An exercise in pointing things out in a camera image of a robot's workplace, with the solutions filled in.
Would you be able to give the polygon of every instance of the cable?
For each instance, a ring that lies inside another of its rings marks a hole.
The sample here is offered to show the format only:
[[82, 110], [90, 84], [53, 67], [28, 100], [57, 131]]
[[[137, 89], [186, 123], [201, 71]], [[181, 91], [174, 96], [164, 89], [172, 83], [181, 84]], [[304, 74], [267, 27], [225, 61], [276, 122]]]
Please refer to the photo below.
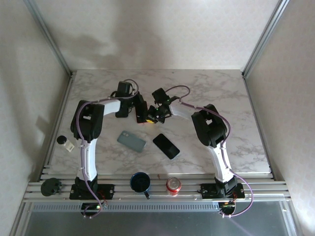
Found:
[[[80, 138], [81, 138], [82, 141], [84, 141], [85, 139], [84, 139], [83, 134], [82, 134], [81, 129], [80, 129], [79, 118], [80, 118], [81, 112], [83, 111], [83, 109], [84, 109], [87, 105], [93, 104], [93, 103], [104, 102], [104, 101], [108, 101], [108, 100], [113, 100], [113, 99], [130, 99], [130, 98], [133, 98], [135, 95], [137, 95], [137, 93], [139, 92], [139, 86], [138, 86], [137, 82], [135, 82], [135, 81], [132, 80], [132, 79], [127, 79], [127, 80], [124, 80], [124, 81], [132, 81], [132, 82], [137, 86], [137, 90], [136, 90], [136, 92], [135, 92], [132, 96], [129, 96], [129, 97], [111, 97], [111, 96], [110, 96], [110, 97], [107, 97], [107, 98], [104, 98], [104, 99], [101, 99], [101, 100], [96, 100], [96, 101], [92, 101], [92, 102], [85, 102], [85, 103], [83, 103], [82, 106], [79, 108], [78, 113], [77, 113], [77, 116], [76, 116], [76, 119], [75, 119], [75, 123], [76, 123], [76, 127], [77, 127], [77, 130], [78, 130], [78, 134], [79, 134], [79, 136], [80, 136]], [[96, 214], [90, 216], [90, 219], [93, 219], [93, 218], [96, 217], [98, 214], [100, 214], [100, 212], [102, 211], [102, 207], [101, 207], [102, 204], [101, 204], [99, 198], [97, 197], [97, 195], [93, 192], [93, 190], [92, 190], [92, 189], [90, 188], [90, 186], [89, 186], [89, 183], [88, 183], [88, 180], [87, 180], [87, 176], [86, 176], [86, 174], [85, 174], [85, 166], [84, 166], [85, 161], [84, 161], [84, 159], [83, 159], [83, 156], [84, 156], [84, 146], [81, 147], [81, 169], [82, 169], [83, 179], [84, 179], [84, 182], [85, 182], [85, 184], [86, 184], [86, 186], [87, 186], [87, 189], [88, 189], [89, 192], [92, 194], [92, 196], [97, 200], [97, 202], [98, 202], [98, 204], [99, 204], [99, 206], [100, 206], [99, 211], [98, 211]]]
[[181, 97], [179, 98], [179, 100], [181, 101], [183, 97], [186, 97], [186, 96], [188, 96], [188, 95], [190, 94], [190, 88], [189, 88], [188, 86], [186, 86], [186, 85], [176, 85], [176, 86], [173, 86], [173, 87], [167, 89], [165, 92], [168, 92], [168, 91], [170, 91], [170, 90], [172, 90], [172, 89], [175, 89], [175, 88], [178, 88], [178, 87], [184, 87], [184, 88], [187, 88], [187, 89], [188, 89], [188, 93], [186, 93], [184, 96], [181, 96]]
[[133, 86], [132, 86], [132, 84], [130, 84], [131, 85], [131, 93], [134, 91], [134, 88], [133, 88]]
[[[105, 199], [104, 195], [103, 195], [101, 192], [97, 192], [97, 193], [100, 194], [100, 195], [102, 196], [102, 198], [104, 199], [104, 201], [103, 201], [101, 207], [104, 207], [104, 203], [106, 203], [106, 206], [108, 206], [108, 202], [107, 202], [107, 200]], [[90, 205], [86, 206], [86, 207], [84, 208], [84, 211], [83, 211], [83, 216], [86, 217], [87, 210], [88, 210], [90, 207], [94, 207], [94, 206], [95, 206], [95, 204], [90, 204]]]
[[224, 165], [225, 165], [225, 167], [226, 167], [227, 169], [229, 169], [229, 171], [230, 171], [233, 175], [235, 175], [237, 178], [239, 178], [240, 180], [242, 180], [242, 181], [248, 186], [248, 188], [249, 188], [249, 190], [250, 190], [250, 192], [251, 192], [251, 196], [252, 196], [252, 197], [251, 197], [251, 202], [250, 202], [250, 204], [249, 204], [244, 210], [242, 210], [241, 212], [239, 212], [239, 213], [237, 213], [237, 214], [234, 214], [234, 215], [233, 215], [233, 214], [230, 214], [230, 215], [228, 215], [228, 217], [234, 217], [234, 216], [238, 216], [238, 215], [243, 214], [243, 213], [246, 212], [249, 208], [251, 208], [251, 206], [252, 206], [252, 204], [253, 204], [253, 200], [254, 200], [254, 194], [253, 194], [253, 191], [252, 191], [251, 186], [247, 183], [247, 181], [244, 180], [242, 177], [240, 177], [238, 174], [236, 174], [234, 171], [232, 171], [231, 168], [229, 168], [229, 166], [228, 166], [227, 163], [226, 163], [225, 156], [224, 156], [224, 147], [223, 147], [223, 146], [224, 146], [224, 144], [226, 143], [226, 140], [228, 139], [228, 137], [230, 136], [230, 133], [231, 133], [231, 129], [232, 129], [232, 128], [231, 128], [230, 123], [227, 121], [226, 118], [224, 118], [223, 116], [221, 116], [220, 114], [218, 114], [218, 113], [216, 113], [216, 112], [214, 112], [214, 111], [211, 111], [211, 110], [209, 110], [209, 109], [207, 109], [207, 108], [204, 108], [204, 107], [197, 107], [197, 106], [194, 106], [194, 105], [191, 105], [191, 104], [188, 104], [188, 103], [183, 102], [183, 101], [182, 101], [182, 98], [183, 98], [183, 97], [186, 97], [186, 96], [188, 96], [188, 95], [190, 94], [190, 88], [189, 88], [188, 86], [186, 86], [186, 85], [173, 86], [173, 87], [167, 89], [165, 92], [170, 91], [171, 89], [174, 89], [174, 88], [178, 88], [178, 87], [184, 87], [184, 88], [187, 88], [187, 89], [188, 89], [188, 93], [186, 93], [185, 95], [183, 95], [183, 96], [181, 96], [181, 97], [179, 98], [179, 101], [180, 101], [181, 104], [183, 104], [183, 105], [185, 105], [185, 106], [187, 106], [187, 107], [190, 107], [190, 108], [194, 108], [194, 109], [196, 109], [196, 110], [204, 110], [204, 111], [206, 111], [206, 112], [209, 112], [209, 113], [211, 113], [211, 114], [213, 114], [213, 115], [215, 115], [215, 116], [221, 118], [221, 119], [226, 123], [226, 125], [228, 126], [228, 133], [227, 133], [225, 139], [221, 142], [221, 153], [222, 153], [222, 159], [223, 159]]
[[237, 194], [235, 192], [233, 192], [232, 194], [233, 194], [233, 202], [235, 202], [237, 199]]

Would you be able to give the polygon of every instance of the white wall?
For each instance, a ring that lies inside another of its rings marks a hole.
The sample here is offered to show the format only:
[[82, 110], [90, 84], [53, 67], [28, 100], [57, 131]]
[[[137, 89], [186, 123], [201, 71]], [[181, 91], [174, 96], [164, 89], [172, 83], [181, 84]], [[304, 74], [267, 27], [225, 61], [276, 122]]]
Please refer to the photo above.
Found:
[[66, 75], [23, 1], [0, 2], [0, 235], [43, 163]]
[[241, 69], [278, 0], [36, 0], [75, 69]]
[[248, 78], [272, 161], [315, 235], [315, 1], [291, 0]]

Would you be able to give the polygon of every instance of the white marble surface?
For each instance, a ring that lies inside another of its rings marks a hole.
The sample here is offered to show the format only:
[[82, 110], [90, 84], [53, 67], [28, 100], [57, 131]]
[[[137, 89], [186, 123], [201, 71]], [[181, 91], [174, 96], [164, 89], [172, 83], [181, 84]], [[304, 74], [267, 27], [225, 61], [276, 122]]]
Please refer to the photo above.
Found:
[[[70, 92], [59, 134], [75, 140], [70, 124], [79, 100], [97, 100], [116, 90], [118, 82], [134, 79], [148, 105], [153, 105], [151, 93], [162, 87], [187, 85], [191, 94], [184, 99], [194, 105], [212, 103], [232, 125], [227, 151], [234, 171], [269, 173], [257, 126], [241, 73], [239, 70], [79, 70]], [[182, 95], [177, 88], [169, 95]], [[119, 144], [119, 134], [127, 130], [145, 140], [142, 153]], [[152, 142], [163, 133], [181, 151], [169, 160]], [[96, 167], [99, 174], [132, 174], [138, 171], [149, 174], [213, 173], [210, 153], [199, 142], [192, 122], [180, 117], [166, 119], [165, 124], [137, 124], [135, 111], [128, 118], [104, 117], [102, 133], [96, 147]], [[79, 148], [71, 153], [56, 144], [51, 162], [51, 173], [76, 173], [79, 166]]]

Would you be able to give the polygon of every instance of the phone case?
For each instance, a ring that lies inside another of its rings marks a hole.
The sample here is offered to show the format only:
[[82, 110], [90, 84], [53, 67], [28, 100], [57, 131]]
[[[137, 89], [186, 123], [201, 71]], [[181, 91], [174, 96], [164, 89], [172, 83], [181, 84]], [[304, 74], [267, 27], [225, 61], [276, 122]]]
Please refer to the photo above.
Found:
[[120, 134], [120, 136], [117, 139], [117, 142], [127, 146], [128, 148], [136, 152], [142, 152], [144, 146], [146, 145], [146, 141], [139, 139], [133, 133], [130, 133], [125, 130]]

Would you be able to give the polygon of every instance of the red can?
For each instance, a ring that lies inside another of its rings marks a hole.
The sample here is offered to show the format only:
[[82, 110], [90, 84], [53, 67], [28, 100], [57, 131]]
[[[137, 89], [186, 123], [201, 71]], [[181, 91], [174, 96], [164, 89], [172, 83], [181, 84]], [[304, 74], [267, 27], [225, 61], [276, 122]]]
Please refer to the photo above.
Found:
[[166, 188], [172, 196], [176, 196], [179, 190], [181, 190], [181, 187], [182, 183], [175, 177], [169, 178], [166, 182]]

